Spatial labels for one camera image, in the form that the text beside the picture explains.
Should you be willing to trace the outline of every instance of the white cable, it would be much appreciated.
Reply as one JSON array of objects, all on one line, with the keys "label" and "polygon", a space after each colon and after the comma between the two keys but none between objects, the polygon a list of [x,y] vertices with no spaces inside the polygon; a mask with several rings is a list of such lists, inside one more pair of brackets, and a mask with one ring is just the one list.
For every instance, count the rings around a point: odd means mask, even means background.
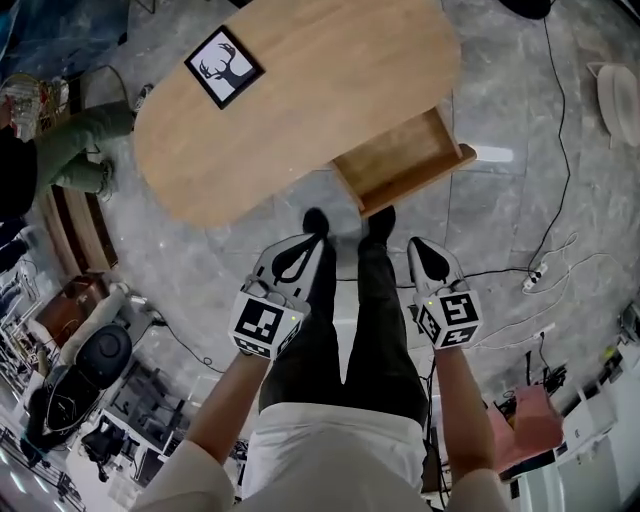
[{"label": "white cable", "polygon": [[[574,234],[574,233],[572,233],[571,235],[569,235],[569,238],[567,238],[567,242],[569,241],[569,239],[571,238],[571,236],[573,236],[573,234]],[[565,242],[565,245],[563,245],[563,247],[561,247],[560,249],[556,249],[555,251],[552,251],[552,252],[558,252],[558,251],[560,251],[560,250],[564,250],[564,249],[566,249],[567,247],[569,247],[570,245],[572,245],[572,244],[575,242],[575,239],[574,239],[571,243],[567,243],[567,242]],[[489,347],[489,346],[486,346],[486,345],[482,345],[482,343],[484,343],[486,340],[488,340],[488,339],[489,339],[489,338],[491,338],[492,336],[495,336],[496,334],[498,334],[498,333],[500,333],[500,332],[504,331],[505,329],[509,329],[509,328],[511,328],[511,327],[515,327],[515,326],[517,326],[517,325],[521,325],[521,324],[523,324],[523,323],[525,323],[525,322],[528,322],[529,320],[533,320],[534,318],[539,317],[539,316],[540,316],[540,315],[542,315],[543,313],[546,313],[546,312],[547,312],[547,311],[549,311],[551,308],[555,307],[555,306],[556,306],[556,305],[557,305],[557,304],[558,304],[558,303],[559,303],[559,302],[564,298],[564,294],[565,294],[565,292],[566,292],[566,290],[567,290],[567,287],[568,287],[568,285],[569,285],[569,280],[570,280],[570,278],[571,278],[572,272],[573,272],[576,268],[578,268],[579,266],[581,266],[581,265],[583,265],[583,264],[585,264],[585,263],[589,262],[592,258],[596,258],[596,257],[607,257],[607,258],[612,259],[613,261],[615,261],[615,262],[618,264],[618,266],[621,268],[621,270],[622,270],[623,272],[625,272],[624,267],[622,266],[622,264],[621,264],[617,259],[615,259],[613,256],[611,256],[611,254],[608,254],[608,253],[602,253],[602,252],[598,252],[598,253],[592,254],[591,256],[588,256],[587,258],[585,258],[585,259],[583,259],[583,260],[579,261],[578,263],[576,263],[576,264],[574,264],[574,265],[572,265],[572,266],[569,266],[569,265],[567,264],[567,267],[569,268],[568,272],[567,272],[565,275],[563,275],[563,276],[562,276],[558,281],[556,281],[552,286],[550,286],[549,288],[546,288],[545,290],[541,290],[540,292],[537,292],[537,293],[533,293],[533,294],[531,294],[531,295],[537,295],[538,293],[548,292],[548,291],[552,290],[553,288],[555,288],[556,286],[558,286],[561,282],[564,282],[564,287],[562,288],[562,293],[560,294],[560,297],[558,298],[558,300],[556,300],[553,304],[551,304],[550,306],[547,306],[547,307],[546,307],[546,308],[544,308],[542,311],[539,311],[538,313],[536,313],[536,314],[535,314],[535,315],[533,315],[533,316],[530,316],[530,317],[528,317],[528,318],[525,318],[524,320],[521,320],[521,321],[519,321],[519,322],[515,322],[515,323],[509,324],[509,325],[505,325],[505,326],[504,326],[504,327],[502,327],[501,329],[498,329],[497,331],[495,331],[495,332],[493,332],[493,333],[491,333],[491,334],[489,334],[489,335],[485,336],[482,340],[480,340],[478,343],[476,343],[473,347],[469,347],[469,348],[470,348],[470,349],[471,349],[471,348],[486,348],[486,349],[489,349],[489,350],[501,350],[501,349],[505,349],[505,348],[515,347],[515,346],[517,346],[517,345],[521,345],[521,344],[526,343],[526,342],[528,342],[528,341],[530,341],[530,340],[532,340],[532,339],[535,339],[535,338],[533,338],[533,337],[529,337],[529,338],[527,338],[527,339],[525,339],[525,340],[518,341],[518,342],[515,342],[515,343],[510,343],[510,344],[508,344],[508,345],[503,345],[503,346],[501,346],[501,347]]]},{"label": "white cable", "polygon": [[549,256],[550,254],[555,254],[555,253],[561,252],[561,253],[562,253],[562,261],[563,261],[563,262],[564,262],[564,264],[567,266],[567,273],[566,273],[566,274],[564,274],[560,279],[558,279],[558,280],[557,280],[553,285],[551,285],[549,288],[545,288],[544,290],[539,290],[539,291],[537,291],[537,292],[529,292],[529,291],[527,291],[527,290],[523,289],[523,290],[522,290],[522,293],[524,293],[525,295],[541,295],[541,294],[543,294],[543,293],[547,293],[547,292],[549,292],[549,291],[553,290],[556,286],[558,286],[558,285],[559,285],[559,284],[564,280],[564,278],[565,278],[565,277],[568,277],[568,276],[569,276],[569,274],[571,273],[571,269],[572,269],[572,267],[571,267],[571,265],[569,265],[569,264],[567,263],[567,260],[566,260],[566,258],[565,258],[565,251],[566,251],[569,247],[571,247],[574,243],[576,243],[576,241],[577,241],[577,240],[578,240],[578,233],[576,233],[576,232],[571,233],[571,234],[567,237],[567,239],[565,240],[564,244],[562,244],[562,246],[560,246],[558,249],[555,249],[555,250],[553,250],[553,251],[549,251],[549,252],[548,252],[548,253],[546,253],[546,254],[542,257],[542,259],[540,260],[540,263],[542,264],[542,262],[544,262],[544,260],[546,259],[546,257],[547,257],[547,256]]}]

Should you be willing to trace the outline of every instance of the white shirt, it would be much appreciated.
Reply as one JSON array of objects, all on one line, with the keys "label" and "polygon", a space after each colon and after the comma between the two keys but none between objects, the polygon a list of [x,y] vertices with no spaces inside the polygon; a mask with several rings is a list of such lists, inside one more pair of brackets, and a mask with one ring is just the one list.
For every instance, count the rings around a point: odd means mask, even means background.
[{"label": "white shirt", "polygon": [[[249,441],[238,512],[424,512],[420,425],[390,414],[319,404],[277,404]],[[138,498],[139,512],[223,512],[234,491],[224,469],[184,441]],[[507,512],[493,471],[458,482],[448,510]]]}]

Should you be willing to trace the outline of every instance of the white sleeve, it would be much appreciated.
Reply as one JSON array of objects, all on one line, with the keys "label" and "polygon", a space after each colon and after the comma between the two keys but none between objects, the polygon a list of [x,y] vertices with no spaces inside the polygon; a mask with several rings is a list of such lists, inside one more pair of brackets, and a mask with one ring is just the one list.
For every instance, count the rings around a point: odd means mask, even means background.
[{"label": "white sleeve", "polygon": [[234,490],[218,462],[197,444],[183,441],[138,497],[135,512],[223,512]]},{"label": "white sleeve", "polygon": [[495,471],[478,469],[465,475],[451,491],[447,512],[509,512]]}]

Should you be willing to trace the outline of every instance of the desk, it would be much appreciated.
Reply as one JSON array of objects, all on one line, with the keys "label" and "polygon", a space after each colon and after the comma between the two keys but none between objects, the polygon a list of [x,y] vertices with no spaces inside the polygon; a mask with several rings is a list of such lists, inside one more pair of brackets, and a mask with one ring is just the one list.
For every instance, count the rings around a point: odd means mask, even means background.
[{"label": "desk", "polygon": [[[434,110],[460,67],[460,47],[434,0],[255,0],[225,25],[265,74],[220,110],[181,61],[133,132],[138,166],[174,217],[224,225],[338,157],[366,216],[475,158]],[[425,126],[435,142],[405,151]],[[435,167],[385,171],[375,183],[366,172],[354,177],[363,162],[395,161],[397,144],[407,169],[427,157]]]}]

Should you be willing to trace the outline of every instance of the forearm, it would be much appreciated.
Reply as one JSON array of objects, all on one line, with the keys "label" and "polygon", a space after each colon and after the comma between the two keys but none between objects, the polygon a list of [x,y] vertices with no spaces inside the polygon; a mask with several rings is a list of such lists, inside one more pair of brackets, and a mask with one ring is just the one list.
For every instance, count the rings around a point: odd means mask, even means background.
[{"label": "forearm", "polygon": [[187,432],[187,439],[224,464],[268,367],[268,359],[238,354],[205,400]]},{"label": "forearm", "polygon": [[453,481],[476,469],[492,469],[494,439],[489,416],[459,348],[436,350],[444,441]]}]

